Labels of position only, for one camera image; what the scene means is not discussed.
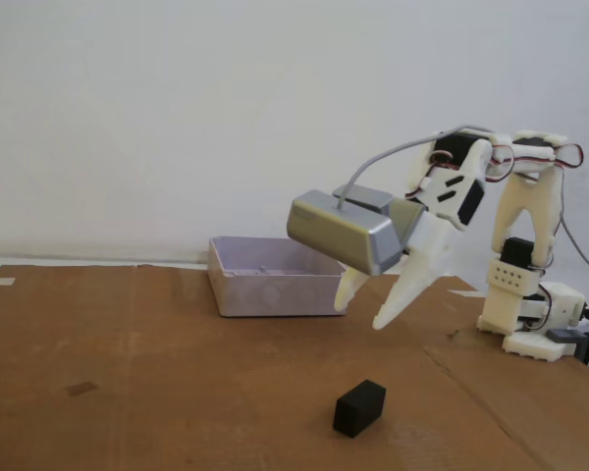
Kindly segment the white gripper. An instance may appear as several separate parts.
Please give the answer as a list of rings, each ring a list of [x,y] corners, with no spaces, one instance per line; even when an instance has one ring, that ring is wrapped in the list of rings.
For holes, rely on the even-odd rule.
[[[460,239],[450,221],[424,212],[407,243],[408,256],[386,301],[373,319],[372,327],[381,330],[397,318],[422,291],[442,277],[450,263],[452,251]],[[359,271],[345,271],[336,292],[334,309],[345,311],[369,276]]]

